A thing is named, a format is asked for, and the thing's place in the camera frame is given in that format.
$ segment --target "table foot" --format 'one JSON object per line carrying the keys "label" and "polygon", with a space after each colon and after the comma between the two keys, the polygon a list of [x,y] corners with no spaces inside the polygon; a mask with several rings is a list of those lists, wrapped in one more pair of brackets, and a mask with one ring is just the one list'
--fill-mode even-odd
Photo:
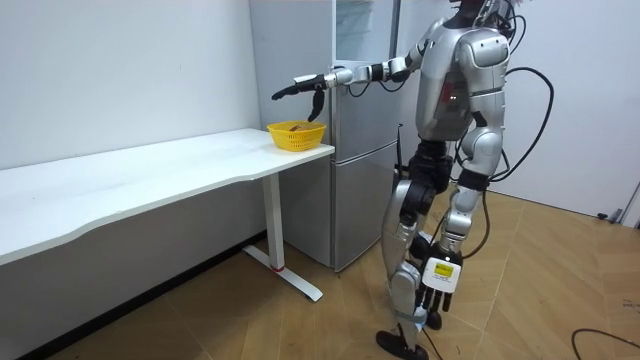
{"label": "table foot", "polygon": [[[271,269],[271,264],[269,264],[269,255],[263,253],[253,245],[249,245],[242,250],[247,254],[251,255],[254,259],[260,261],[262,264],[264,264],[264,266]],[[287,269],[286,267],[280,271],[275,271],[273,269],[271,270],[274,273],[278,274],[281,278],[285,279],[291,285],[295,286],[296,289],[300,290],[313,302],[318,301],[322,297],[322,291],[320,291],[317,287],[311,285],[307,280],[301,278],[296,273]]]}

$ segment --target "silver robot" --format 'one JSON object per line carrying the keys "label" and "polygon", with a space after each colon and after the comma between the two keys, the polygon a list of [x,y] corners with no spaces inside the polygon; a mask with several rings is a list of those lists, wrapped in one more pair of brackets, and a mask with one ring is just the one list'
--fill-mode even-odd
{"label": "silver robot", "polygon": [[[462,271],[461,244],[500,162],[510,57],[508,40],[495,20],[503,5],[509,5],[503,1],[462,0],[456,15],[431,25],[406,57],[298,77],[293,86],[272,96],[278,100],[315,91],[311,121],[322,109],[325,89],[401,83],[420,69],[416,127],[421,143],[409,162],[409,180],[395,186],[382,225],[382,252],[399,334],[380,331],[376,341],[402,359],[428,359],[417,342],[418,333],[425,323],[440,327],[441,302],[442,310],[449,310]],[[475,128],[466,133],[472,121]],[[463,170],[439,239],[429,242],[419,231],[434,197],[448,186],[453,159],[446,142],[460,139],[466,155]]]}

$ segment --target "plastic basket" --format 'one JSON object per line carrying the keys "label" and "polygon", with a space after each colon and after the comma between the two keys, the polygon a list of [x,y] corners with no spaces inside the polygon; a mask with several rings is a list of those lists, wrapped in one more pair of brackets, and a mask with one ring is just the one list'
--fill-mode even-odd
{"label": "plastic basket", "polygon": [[[304,125],[310,129],[291,131],[296,125]],[[326,128],[327,125],[325,124],[309,123],[307,121],[287,121],[267,125],[267,129],[276,146],[289,151],[304,151],[318,146]]]}

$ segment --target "table leg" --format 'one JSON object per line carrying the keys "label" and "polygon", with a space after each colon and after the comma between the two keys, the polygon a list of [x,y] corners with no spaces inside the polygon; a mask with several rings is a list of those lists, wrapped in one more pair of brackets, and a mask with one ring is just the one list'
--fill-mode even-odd
{"label": "table leg", "polygon": [[282,213],[280,212],[280,182],[278,173],[262,178],[264,212],[267,216],[269,264],[273,271],[284,270],[284,240],[282,239]]}
{"label": "table leg", "polygon": [[284,266],[284,240],[282,238],[282,214],[280,212],[280,184],[278,174],[262,178],[264,191],[265,215],[267,217],[267,237],[269,240],[269,255],[255,246],[247,246],[244,251],[263,263],[280,277],[303,292],[309,299],[318,301],[322,292]]}

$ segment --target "refrigerator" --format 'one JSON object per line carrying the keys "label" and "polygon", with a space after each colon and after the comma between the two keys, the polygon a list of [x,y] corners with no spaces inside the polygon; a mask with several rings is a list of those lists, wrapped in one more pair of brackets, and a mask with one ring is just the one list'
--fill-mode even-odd
{"label": "refrigerator", "polygon": [[[380,62],[395,53],[396,1],[249,0],[249,5],[263,129],[311,112],[312,93],[271,100],[294,77]],[[335,146],[335,154],[280,173],[285,242],[336,271],[380,238],[393,185],[402,93],[387,93],[377,83],[358,98],[344,87],[328,91],[315,121],[327,125],[323,143]]]}
{"label": "refrigerator", "polygon": [[393,186],[399,101],[379,84],[359,98],[346,89],[330,95],[324,142],[336,151],[283,172],[280,196],[285,241],[340,271],[380,238]]}

